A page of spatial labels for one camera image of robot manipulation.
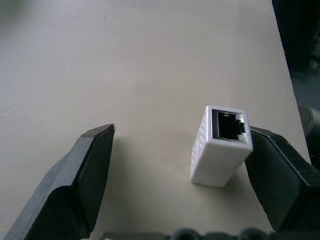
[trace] ethernet port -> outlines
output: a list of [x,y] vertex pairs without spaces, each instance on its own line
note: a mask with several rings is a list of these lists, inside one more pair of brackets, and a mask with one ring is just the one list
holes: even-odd
[[239,136],[246,133],[245,123],[237,115],[239,114],[217,112],[217,135],[219,138],[239,141]]

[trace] white ethernet coupler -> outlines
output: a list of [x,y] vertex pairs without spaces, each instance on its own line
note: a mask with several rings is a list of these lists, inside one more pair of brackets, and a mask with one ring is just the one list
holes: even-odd
[[192,148],[191,182],[225,186],[252,150],[245,111],[207,106]]

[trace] white table surface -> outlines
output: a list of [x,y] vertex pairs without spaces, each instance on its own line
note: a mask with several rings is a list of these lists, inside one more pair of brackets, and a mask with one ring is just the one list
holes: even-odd
[[247,111],[309,161],[271,0],[14,4],[0,10],[0,234],[80,134],[108,123],[116,133],[92,239],[272,229],[244,165],[226,188],[189,181],[206,105]]

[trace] dark background object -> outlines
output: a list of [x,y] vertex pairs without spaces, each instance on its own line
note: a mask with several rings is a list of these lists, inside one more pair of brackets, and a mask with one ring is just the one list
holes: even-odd
[[305,141],[312,165],[320,170],[320,137],[311,134],[305,137]]
[[261,230],[249,228],[242,231],[239,236],[222,232],[208,232],[199,235],[192,229],[181,229],[171,236],[161,233],[116,233],[107,232],[101,240],[318,240],[320,232],[273,232],[266,234]]
[[319,0],[272,0],[289,70],[305,72],[319,32]]
[[104,195],[113,124],[91,129],[44,176],[4,240],[80,240],[93,231]]
[[251,127],[253,152],[245,161],[251,185],[276,231],[318,231],[320,172],[284,139]]

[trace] beige tabletop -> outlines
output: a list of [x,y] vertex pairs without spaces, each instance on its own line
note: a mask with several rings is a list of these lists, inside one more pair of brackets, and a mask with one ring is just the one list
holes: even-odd
[[225,188],[189,180],[207,105],[247,111],[252,126],[309,161],[271,0],[4,3],[0,234],[80,134],[109,123],[116,133],[92,239],[272,229],[244,165]]

